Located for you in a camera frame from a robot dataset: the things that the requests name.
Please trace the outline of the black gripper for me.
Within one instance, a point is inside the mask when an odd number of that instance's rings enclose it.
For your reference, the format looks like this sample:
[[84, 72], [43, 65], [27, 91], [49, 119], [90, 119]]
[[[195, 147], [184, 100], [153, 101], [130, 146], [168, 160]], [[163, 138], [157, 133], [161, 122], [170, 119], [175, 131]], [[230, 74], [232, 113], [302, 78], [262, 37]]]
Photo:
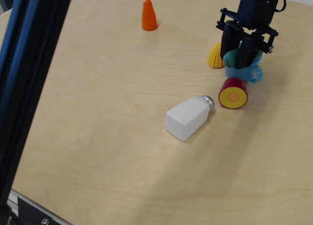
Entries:
[[235, 68], [251, 66], [260, 51], [271, 53], [273, 41], [278, 32], [269, 25], [278, 0], [240, 0], [236, 12], [221, 9], [217, 28], [223, 31], [221, 53], [224, 55], [236, 49]]

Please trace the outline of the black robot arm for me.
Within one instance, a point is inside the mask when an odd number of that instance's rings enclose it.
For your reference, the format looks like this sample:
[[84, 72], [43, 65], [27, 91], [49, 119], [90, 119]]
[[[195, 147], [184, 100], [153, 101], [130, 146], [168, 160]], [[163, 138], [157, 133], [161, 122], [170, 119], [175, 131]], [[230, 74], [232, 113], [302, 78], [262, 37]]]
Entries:
[[[0, 50], [0, 222], [21, 223], [8, 204], [10, 190], [71, 0], [14, 0]], [[263, 53], [278, 32], [270, 27], [279, 0], [241, 0], [237, 12], [221, 10], [221, 43], [208, 64], [225, 68], [219, 103], [238, 109], [248, 100], [246, 82], [263, 79]]]

